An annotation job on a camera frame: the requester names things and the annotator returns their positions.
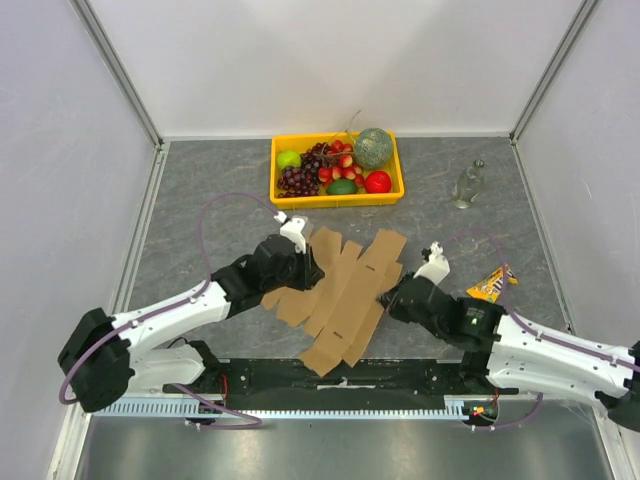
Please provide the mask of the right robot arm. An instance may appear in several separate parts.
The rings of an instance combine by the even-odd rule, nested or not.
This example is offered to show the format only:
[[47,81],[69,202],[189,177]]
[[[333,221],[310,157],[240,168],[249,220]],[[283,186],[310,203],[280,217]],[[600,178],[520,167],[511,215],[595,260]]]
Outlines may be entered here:
[[477,394],[491,386],[591,405],[615,424],[639,429],[639,347],[563,333],[474,298],[455,298],[424,277],[405,276],[382,293],[390,316],[415,323],[463,351],[458,381]]

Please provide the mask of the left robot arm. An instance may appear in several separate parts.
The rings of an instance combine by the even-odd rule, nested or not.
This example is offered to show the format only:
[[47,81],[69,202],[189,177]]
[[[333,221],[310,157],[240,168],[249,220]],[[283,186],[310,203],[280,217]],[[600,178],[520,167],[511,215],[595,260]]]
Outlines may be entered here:
[[196,287],[136,311],[86,312],[58,355],[65,374],[59,400],[87,413],[119,400],[141,377],[142,358],[160,344],[202,325],[258,306],[279,288],[308,291],[325,277],[307,245],[273,234],[255,251],[211,273]]

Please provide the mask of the brown cardboard box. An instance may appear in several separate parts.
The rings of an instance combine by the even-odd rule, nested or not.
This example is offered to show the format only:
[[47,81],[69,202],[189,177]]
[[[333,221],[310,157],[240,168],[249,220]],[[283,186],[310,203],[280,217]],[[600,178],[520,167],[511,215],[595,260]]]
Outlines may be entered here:
[[281,288],[262,300],[277,319],[302,326],[314,339],[299,355],[306,368],[323,377],[342,362],[353,367],[360,360],[384,312],[377,297],[399,280],[406,243],[387,229],[378,230],[367,248],[326,227],[311,235],[325,277],[309,291]]

